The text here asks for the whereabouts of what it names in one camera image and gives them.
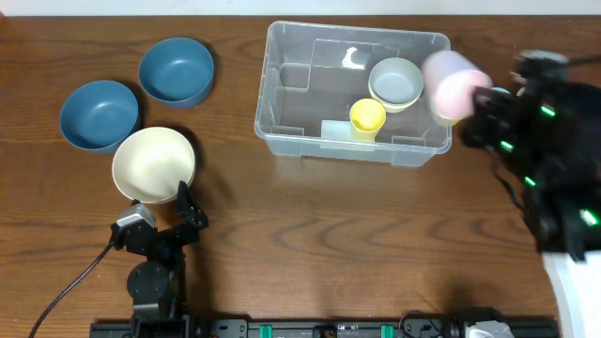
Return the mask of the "white small bowl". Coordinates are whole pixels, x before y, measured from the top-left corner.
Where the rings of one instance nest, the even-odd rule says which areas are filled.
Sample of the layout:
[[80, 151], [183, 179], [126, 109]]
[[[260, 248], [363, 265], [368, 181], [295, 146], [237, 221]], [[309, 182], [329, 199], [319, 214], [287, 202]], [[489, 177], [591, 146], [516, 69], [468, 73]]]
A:
[[415, 100], [412, 100], [407, 103], [397, 104], [397, 103], [387, 102], [385, 99], [382, 99], [373, 91], [371, 91], [370, 94], [374, 100], [377, 100], [384, 107], [384, 109], [387, 113], [391, 113], [391, 114], [400, 113], [400, 112], [408, 109], [409, 106], [413, 105], [419, 99], [419, 98], [416, 98]]

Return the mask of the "dark blue bowl near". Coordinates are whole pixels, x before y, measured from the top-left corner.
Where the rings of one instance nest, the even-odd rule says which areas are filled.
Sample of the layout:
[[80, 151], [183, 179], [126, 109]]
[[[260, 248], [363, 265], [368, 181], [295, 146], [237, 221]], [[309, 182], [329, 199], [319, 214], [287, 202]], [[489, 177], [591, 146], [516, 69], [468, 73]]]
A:
[[109, 154], [142, 127], [142, 114], [133, 92], [120, 82], [85, 84], [65, 101], [59, 118], [64, 138], [82, 150]]

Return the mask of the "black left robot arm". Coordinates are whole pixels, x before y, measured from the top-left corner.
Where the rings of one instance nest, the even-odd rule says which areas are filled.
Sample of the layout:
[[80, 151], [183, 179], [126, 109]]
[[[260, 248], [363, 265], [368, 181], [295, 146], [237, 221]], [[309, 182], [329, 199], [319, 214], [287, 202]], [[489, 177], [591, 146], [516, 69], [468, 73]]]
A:
[[183, 248], [200, 239], [208, 217], [195, 203], [188, 185], [177, 187], [177, 216], [183, 223], [165, 230], [156, 227], [156, 216], [142, 202], [133, 201], [111, 226], [116, 250], [143, 256], [127, 281], [133, 313], [149, 320], [174, 320], [186, 303], [185, 254]]

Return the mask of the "cream bowl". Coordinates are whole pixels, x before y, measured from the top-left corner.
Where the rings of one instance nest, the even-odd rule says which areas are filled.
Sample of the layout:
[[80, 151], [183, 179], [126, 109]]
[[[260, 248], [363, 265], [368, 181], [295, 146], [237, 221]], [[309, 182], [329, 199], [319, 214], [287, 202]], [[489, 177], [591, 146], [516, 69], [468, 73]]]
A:
[[112, 177], [127, 198], [146, 204], [164, 204], [177, 197], [181, 182], [191, 184], [196, 156], [180, 132], [151, 127], [129, 136], [116, 151]]

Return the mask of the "dark blue bowl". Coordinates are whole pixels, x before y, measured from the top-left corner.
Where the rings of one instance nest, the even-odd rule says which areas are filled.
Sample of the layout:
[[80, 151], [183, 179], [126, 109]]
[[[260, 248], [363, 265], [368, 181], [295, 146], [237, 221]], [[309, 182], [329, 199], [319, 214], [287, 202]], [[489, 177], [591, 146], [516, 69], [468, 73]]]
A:
[[188, 108], [213, 87], [215, 63], [208, 48], [191, 38], [168, 38], [152, 46], [138, 67], [144, 91], [167, 106]]
[[120, 82], [85, 84], [65, 101], [59, 118], [64, 138], [82, 150], [109, 154], [142, 127], [142, 114], [133, 92]]

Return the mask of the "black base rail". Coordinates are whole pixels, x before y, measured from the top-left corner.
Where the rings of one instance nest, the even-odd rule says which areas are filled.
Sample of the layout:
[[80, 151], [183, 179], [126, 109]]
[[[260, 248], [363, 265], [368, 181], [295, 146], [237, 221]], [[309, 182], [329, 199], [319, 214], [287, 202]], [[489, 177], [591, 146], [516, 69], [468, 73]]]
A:
[[466, 321], [460, 318], [405, 316], [398, 321], [247, 321], [221, 319], [204, 322], [182, 317], [175, 322], [98, 322], [90, 325], [90, 338], [402, 338], [402, 337], [516, 337], [557, 338], [558, 324], [544, 319]]

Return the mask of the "yellow cup front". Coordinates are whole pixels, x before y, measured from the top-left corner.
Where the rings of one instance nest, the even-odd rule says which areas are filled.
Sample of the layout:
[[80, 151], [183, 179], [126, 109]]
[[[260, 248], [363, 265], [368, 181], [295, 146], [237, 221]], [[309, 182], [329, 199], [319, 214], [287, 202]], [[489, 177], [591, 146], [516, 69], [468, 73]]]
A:
[[383, 105], [373, 99], [356, 101], [349, 110], [351, 135], [355, 141], [373, 143], [386, 121]]

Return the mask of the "light grey small bowl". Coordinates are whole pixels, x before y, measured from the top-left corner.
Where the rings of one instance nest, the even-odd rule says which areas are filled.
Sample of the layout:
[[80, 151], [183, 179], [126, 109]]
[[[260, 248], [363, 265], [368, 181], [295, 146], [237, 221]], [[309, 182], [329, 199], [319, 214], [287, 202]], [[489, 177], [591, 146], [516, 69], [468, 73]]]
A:
[[368, 89], [376, 90], [381, 96], [385, 90], [412, 90], [423, 92], [424, 78], [421, 70], [405, 58], [384, 59], [372, 68]]

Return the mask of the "clear plastic storage container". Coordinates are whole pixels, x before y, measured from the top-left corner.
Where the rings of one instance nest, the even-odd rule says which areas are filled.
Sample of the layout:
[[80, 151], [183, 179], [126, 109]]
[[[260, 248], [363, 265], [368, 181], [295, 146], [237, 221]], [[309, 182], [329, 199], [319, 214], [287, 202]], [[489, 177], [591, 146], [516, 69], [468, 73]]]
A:
[[387, 115], [372, 142], [353, 138], [351, 106], [370, 96], [371, 69], [391, 57], [421, 65], [450, 40], [433, 32], [278, 21], [270, 25], [254, 131], [276, 156], [419, 167], [452, 145], [426, 97]]

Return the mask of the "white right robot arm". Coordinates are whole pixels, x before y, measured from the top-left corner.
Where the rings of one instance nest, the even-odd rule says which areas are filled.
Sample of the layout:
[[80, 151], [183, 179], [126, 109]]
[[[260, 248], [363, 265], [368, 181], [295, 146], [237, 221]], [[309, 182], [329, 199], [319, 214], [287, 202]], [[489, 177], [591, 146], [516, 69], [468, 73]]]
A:
[[523, 213], [557, 301], [562, 336], [600, 334], [600, 90], [552, 84], [472, 94], [461, 136], [523, 185]]

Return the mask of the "pink cup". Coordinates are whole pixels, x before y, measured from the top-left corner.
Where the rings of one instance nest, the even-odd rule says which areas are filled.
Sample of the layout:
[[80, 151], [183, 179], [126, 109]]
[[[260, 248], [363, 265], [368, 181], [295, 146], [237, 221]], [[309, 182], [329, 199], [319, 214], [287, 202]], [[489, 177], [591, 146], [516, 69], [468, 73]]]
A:
[[491, 88], [491, 78], [462, 54], [444, 50], [429, 55], [422, 64], [425, 94], [433, 113], [458, 121], [474, 113], [473, 92]]

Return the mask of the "light blue cup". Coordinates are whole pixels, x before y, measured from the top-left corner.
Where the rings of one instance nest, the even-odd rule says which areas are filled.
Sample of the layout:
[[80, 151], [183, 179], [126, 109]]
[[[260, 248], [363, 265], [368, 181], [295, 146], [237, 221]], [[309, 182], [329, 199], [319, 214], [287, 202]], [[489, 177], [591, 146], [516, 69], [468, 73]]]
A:
[[508, 91], [507, 89], [504, 89], [504, 88], [501, 88], [501, 87], [496, 87], [496, 86], [492, 87], [491, 89], [494, 90], [494, 91], [497, 91], [497, 92], [500, 92], [500, 93], [507, 94], [507, 95], [511, 96], [511, 92]]

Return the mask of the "yellow small bowl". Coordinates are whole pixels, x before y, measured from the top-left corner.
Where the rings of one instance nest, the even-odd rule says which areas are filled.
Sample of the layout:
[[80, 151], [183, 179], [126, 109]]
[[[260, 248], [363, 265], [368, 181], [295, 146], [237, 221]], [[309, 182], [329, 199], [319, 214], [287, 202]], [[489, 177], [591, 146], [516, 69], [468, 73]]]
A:
[[379, 97], [391, 103], [407, 103], [416, 98], [420, 98], [422, 92], [414, 92], [412, 90], [385, 90], [381, 96], [376, 90], [370, 89], [369, 92], [375, 92]]

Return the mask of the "dark blue bowl far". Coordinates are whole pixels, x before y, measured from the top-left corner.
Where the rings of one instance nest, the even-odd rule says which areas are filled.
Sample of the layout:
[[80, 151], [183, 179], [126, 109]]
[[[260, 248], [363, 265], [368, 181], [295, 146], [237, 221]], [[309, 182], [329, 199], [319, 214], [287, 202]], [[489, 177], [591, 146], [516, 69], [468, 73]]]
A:
[[188, 108], [213, 87], [215, 63], [208, 48], [191, 38], [168, 38], [152, 46], [138, 67], [144, 91], [167, 106]]

